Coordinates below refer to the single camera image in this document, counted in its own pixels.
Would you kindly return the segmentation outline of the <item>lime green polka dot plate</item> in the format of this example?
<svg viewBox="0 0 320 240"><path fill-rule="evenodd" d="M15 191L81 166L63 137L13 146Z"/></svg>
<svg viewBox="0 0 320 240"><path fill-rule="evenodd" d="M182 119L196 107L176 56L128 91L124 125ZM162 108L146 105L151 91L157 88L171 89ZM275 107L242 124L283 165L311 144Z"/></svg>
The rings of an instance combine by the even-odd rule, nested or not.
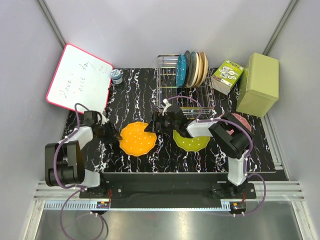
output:
<svg viewBox="0 0 320 240"><path fill-rule="evenodd" d="M173 139L176 145L186 152L198 152L206 148L211 140L209 136L182 137L176 130L173 131Z"/></svg>

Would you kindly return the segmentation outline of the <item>blue polka dot plate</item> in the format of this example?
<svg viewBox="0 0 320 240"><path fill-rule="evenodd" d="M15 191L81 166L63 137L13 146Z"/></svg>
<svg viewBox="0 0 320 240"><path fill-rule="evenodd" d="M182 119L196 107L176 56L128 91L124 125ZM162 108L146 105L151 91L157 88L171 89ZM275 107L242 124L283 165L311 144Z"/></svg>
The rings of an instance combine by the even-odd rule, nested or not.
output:
<svg viewBox="0 0 320 240"><path fill-rule="evenodd" d="M176 63L175 82L176 87L180 88L184 85L187 72L187 60L183 54L180 54Z"/></svg>

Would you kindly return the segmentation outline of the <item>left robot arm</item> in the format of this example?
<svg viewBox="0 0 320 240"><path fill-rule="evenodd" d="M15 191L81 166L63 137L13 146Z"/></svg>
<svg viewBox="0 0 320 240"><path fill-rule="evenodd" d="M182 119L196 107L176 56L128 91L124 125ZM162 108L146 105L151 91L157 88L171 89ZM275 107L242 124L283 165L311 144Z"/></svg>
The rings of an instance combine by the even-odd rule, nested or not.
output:
<svg viewBox="0 0 320 240"><path fill-rule="evenodd" d="M80 188L97 198L109 196L111 190L105 177L86 169L82 149L93 139L116 143L122 137L104 111L87 110L83 113L83 120L77 113L76 120L77 125L69 135L45 146L45 183L49 187Z"/></svg>

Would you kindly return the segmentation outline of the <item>orange polka dot plate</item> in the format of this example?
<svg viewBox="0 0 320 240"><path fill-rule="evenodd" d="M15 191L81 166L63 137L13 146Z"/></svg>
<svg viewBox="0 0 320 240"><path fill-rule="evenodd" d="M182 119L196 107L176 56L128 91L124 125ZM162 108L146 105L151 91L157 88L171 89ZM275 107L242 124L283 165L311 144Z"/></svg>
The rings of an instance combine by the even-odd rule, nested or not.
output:
<svg viewBox="0 0 320 240"><path fill-rule="evenodd" d="M137 121L129 123L121 130L122 140L119 141L119 146L127 155L139 157L154 148L157 135L152 132L145 132L147 126L147 123Z"/></svg>

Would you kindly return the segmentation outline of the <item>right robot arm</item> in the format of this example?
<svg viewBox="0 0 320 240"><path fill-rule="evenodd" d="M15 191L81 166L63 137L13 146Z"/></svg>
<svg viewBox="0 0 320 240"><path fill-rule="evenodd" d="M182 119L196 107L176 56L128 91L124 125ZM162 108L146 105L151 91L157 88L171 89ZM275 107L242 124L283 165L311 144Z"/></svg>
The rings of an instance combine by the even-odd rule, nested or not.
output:
<svg viewBox="0 0 320 240"><path fill-rule="evenodd" d="M227 112L210 119L190 119L178 105L169 105L162 112L155 112L144 129L147 133L170 134L176 131L184 138L212 137L227 156L227 182L217 197L239 198L248 182L247 161L253 149L251 130L235 114Z"/></svg>

